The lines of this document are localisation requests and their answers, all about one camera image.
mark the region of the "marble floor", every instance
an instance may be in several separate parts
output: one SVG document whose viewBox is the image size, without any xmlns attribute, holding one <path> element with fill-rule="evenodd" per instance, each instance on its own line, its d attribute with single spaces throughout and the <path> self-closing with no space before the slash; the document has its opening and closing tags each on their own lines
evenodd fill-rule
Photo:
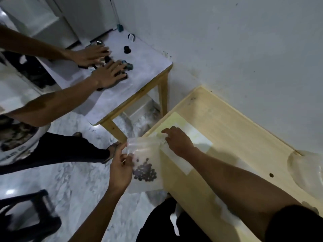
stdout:
<svg viewBox="0 0 323 242">
<path fill-rule="evenodd" d="M 159 120 L 153 109 L 138 122 L 131 123 L 125 116 L 114 122 L 128 137 L 142 136 Z M 51 133 L 72 135 L 82 132 L 83 137 L 98 148 L 107 148 L 116 139 L 101 126 L 92 126 L 87 120 L 70 112 L 51 125 Z M 62 163 L 32 168 L 0 176 L 0 199 L 46 189 L 62 220 L 62 226 L 48 242 L 66 242 L 95 208 L 107 190 L 109 165 L 100 163 Z M 113 214 L 103 237 L 107 241 L 135 241 L 140 228 L 155 206 L 166 196 L 164 191 L 125 193 Z"/>
</svg>

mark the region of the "black pants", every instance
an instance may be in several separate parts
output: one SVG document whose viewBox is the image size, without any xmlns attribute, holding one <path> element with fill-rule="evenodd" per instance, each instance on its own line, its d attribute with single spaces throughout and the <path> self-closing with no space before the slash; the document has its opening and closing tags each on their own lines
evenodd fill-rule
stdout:
<svg viewBox="0 0 323 242">
<path fill-rule="evenodd" d="M 62 162 L 103 162 L 109 156 L 109 150 L 99 149 L 85 138 L 45 133 L 27 158 L 0 166 L 0 175 Z"/>
<path fill-rule="evenodd" d="M 176 200 L 166 199 L 148 216 L 136 242 L 146 241 L 200 241 L 212 242 L 193 219 L 183 212 L 176 221 L 180 236 L 174 231 L 170 216 L 175 212 Z"/>
</svg>

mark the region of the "hand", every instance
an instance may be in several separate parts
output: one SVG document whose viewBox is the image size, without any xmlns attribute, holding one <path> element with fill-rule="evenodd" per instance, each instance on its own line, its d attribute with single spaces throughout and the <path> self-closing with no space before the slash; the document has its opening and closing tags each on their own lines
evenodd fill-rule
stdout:
<svg viewBox="0 0 323 242">
<path fill-rule="evenodd" d="M 91 45 L 79 51 L 63 51 L 63 55 L 67 60 L 72 60 L 76 64 L 84 67 L 99 64 L 105 56 L 109 56 L 110 54 L 109 48 L 103 45 Z"/>
<path fill-rule="evenodd" d="M 132 179 L 132 155 L 122 154 L 127 143 L 117 147 L 116 153 L 110 165 L 109 190 L 124 193 Z"/>
<path fill-rule="evenodd" d="M 192 141 L 180 128 L 172 126 L 170 129 L 166 128 L 162 130 L 162 133 L 167 133 L 168 135 L 165 140 L 167 141 L 169 148 L 183 159 L 186 159 L 190 150 L 194 149 Z"/>
<path fill-rule="evenodd" d="M 127 76 L 126 73 L 114 76 L 116 73 L 124 71 L 125 65 L 122 64 L 120 60 L 116 62 L 110 60 L 105 66 L 93 71 L 89 78 L 97 82 L 98 88 L 109 87 L 113 85 L 116 81 Z"/>
</svg>

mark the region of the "wooden table leg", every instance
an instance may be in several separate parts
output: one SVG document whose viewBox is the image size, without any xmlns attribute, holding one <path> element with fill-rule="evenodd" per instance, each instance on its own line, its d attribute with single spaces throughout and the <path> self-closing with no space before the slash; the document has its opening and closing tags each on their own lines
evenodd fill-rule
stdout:
<svg viewBox="0 0 323 242">
<path fill-rule="evenodd" d="M 108 132 L 110 132 L 119 142 L 124 143 L 127 141 L 127 136 L 117 127 L 117 125 L 111 120 L 107 119 L 101 123 Z"/>
<path fill-rule="evenodd" d="M 158 84 L 160 114 L 164 117 L 168 112 L 168 73 L 166 73 Z"/>
</svg>

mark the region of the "forearm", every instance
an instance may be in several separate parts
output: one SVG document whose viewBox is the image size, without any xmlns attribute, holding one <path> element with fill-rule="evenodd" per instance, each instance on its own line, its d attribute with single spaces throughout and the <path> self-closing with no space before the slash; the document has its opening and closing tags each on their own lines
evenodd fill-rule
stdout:
<svg viewBox="0 0 323 242">
<path fill-rule="evenodd" d="M 47 59 L 68 59 L 66 50 L 25 36 L 0 25 L 0 47 L 24 55 Z"/>
<path fill-rule="evenodd" d="M 68 242 L 99 242 L 109 225 L 123 192 L 107 190 L 95 209 Z"/>
<path fill-rule="evenodd" d="M 265 179 L 212 158 L 196 148 L 187 161 L 259 239 L 264 239 L 274 213 L 289 205 L 300 205 Z"/>
<path fill-rule="evenodd" d="M 97 88 L 98 83 L 89 77 L 69 88 L 42 95 L 7 116 L 32 126 L 46 126 L 81 105 Z"/>
</svg>

